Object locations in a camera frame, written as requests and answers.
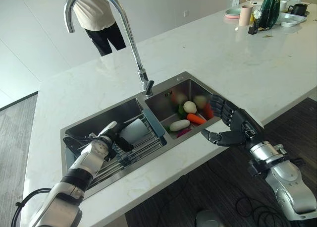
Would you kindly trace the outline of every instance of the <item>faucet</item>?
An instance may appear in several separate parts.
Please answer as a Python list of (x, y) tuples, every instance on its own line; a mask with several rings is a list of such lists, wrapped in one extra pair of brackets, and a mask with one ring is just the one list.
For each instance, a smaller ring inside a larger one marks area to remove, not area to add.
[[(154, 81), (153, 80), (149, 81), (147, 73), (142, 66), (139, 52), (138, 52), (136, 44), (134, 42), (134, 38), (132, 35), (132, 31), (130, 28), (130, 24), (129, 24), (127, 15), (126, 15), (123, 7), (121, 6), (121, 4), (119, 3), (118, 0), (107, 0), (107, 1), (110, 2), (118, 10), (118, 12), (120, 14), (122, 23), (124, 25), (125, 31), (127, 33), (127, 36), (128, 36), (128, 39), (129, 39), (129, 42), (131, 45), (134, 59), (135, 59), (137, 66), (138, 66), (138, 75), (140, 77), (140, 81), (141, 81), (141, 85), (142, 85), (142, 92), (145, 96), (151, 96), (153, 94), (152, 93), (152, 86), (154, 84)], [(66, 0), (65, 6), (64, 6), (64, 21), (65, 21), (65, 25), (67, 27), (67, 31), (69, 33), (75, 32), (71, 14), (72, 14), (73, 7), (74, 7), (76, 2), (77, 2), (77, 0)]]

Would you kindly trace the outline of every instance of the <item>tray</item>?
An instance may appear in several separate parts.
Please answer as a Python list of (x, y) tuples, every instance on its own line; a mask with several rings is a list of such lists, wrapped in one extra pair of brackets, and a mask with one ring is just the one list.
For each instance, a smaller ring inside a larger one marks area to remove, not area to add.
[(276, 21), (277, 25), (292, 27), (306, 20), (306, 17), (281, 12)]

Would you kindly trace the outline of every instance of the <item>stainless steel sink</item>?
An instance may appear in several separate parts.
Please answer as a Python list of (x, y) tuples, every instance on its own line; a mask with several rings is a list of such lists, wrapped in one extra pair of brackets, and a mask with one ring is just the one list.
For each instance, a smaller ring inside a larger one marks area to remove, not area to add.
[[(154, 86), (151, 97), (139, 93), (63, 128), (61, 130), (63, 174), (87, 145), (81, 141), (68, 142), (67, 139), (64, 142), (65, 135), (84, 137), (91, 133), (98, 134), (112, 121), (129, 122), (136, 118), (140, 118), (148, 128), (148, 134), (133, 144), (135, 148), (132, 151), (124, 152), (116, 145), (113, 146), (117, 155), (110, 162), (104, 162), (98, 176), (86, 192), (87, 198), (217, 122), (219, 118), (212, 117), (212, 111), (208, 107), (211, 94), (218, 93), (188, 72), (183, 72)], [(184, 118), (178, 111), (179, 105), (182, 105), (185, 99), (192, 101), (197, 96), (204, 101), (203, 105), (198, 107), (197, 115), (206, 119), (207, 122), (202, 125), (191, 123), (191, 130), (178, 137), (179, 133), (170, 132), (168, 127), (174, 121)]]

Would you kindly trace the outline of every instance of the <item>wall outlet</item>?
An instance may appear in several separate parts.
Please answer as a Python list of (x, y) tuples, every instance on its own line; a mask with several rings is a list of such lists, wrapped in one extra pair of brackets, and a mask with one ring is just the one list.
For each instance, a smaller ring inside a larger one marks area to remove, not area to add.
[(187, 17), (189, 15), (189, 10), (184, 11), (184, 17)]

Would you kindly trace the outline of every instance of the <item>faucet spout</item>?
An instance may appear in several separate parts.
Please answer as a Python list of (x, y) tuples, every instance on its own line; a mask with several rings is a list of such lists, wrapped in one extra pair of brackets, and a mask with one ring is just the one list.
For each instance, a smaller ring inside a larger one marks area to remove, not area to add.
[[(140, 81), (142, 84), (142, 90), (145, 91), (145, 86), (148, 84), (149, 80), (148, 80), (146, 71), (142, 66), (139, 52), (137, 50), (137, 47), (136, 47), (136, 44), (135, 44), (135, 41), (134, 41), (134, 38), (132, 35), (132, 31), (131, 31), (131, 27), (130, 27), (127, 15), (126, 15), (122, 5), (119, 3), (118, 0), (107, 0), (107, 1), (110, 2), (117, 9), (117, 11), (120, 14), (122, 23), (124, 25), (126, 34), (128, 36), (128, 39), (129, 39), (129, 43), (131, 45), (134, 59), (135, 59), (137, 66), (138, 66), (138, 74), (139, 74)], [(75, 32), (71, 15), (72, 15), (72, 11), (73, 11), (73, 8), (74, 8), (74, 5), (76, 2), (77, 2), (77, 0), (66, 0), (65, 6), (64, 6), (64, 21), (65, 21), (65, 25), (67, 27), (67, 31), (69, 33)]]

